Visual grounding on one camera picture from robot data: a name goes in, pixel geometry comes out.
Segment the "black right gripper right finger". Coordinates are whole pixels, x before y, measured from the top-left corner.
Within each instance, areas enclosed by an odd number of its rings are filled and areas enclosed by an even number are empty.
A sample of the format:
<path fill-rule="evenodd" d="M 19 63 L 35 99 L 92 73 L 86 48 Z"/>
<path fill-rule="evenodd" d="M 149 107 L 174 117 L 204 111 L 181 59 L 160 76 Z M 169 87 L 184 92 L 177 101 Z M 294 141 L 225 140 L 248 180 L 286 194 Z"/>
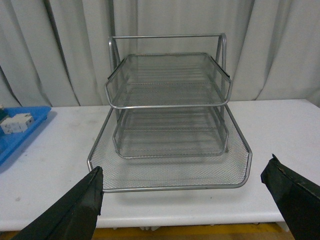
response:
<path fill-rule="evenodd" d="M 318 240 L 320 186 L 282 164 L 274 154 L 260 178 L 294 239 Z"/>

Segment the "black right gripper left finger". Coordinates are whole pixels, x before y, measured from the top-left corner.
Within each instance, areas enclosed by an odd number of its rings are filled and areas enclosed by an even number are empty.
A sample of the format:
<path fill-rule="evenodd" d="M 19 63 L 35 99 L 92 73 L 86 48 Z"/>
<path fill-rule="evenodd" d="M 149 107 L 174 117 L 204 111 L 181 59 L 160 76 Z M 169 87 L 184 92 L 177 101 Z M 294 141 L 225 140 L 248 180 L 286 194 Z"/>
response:
<path fill-rule="evenodd" d="M 103 194 L 103 169 L 97 166 L 13 239 L 92 239 Z"/>

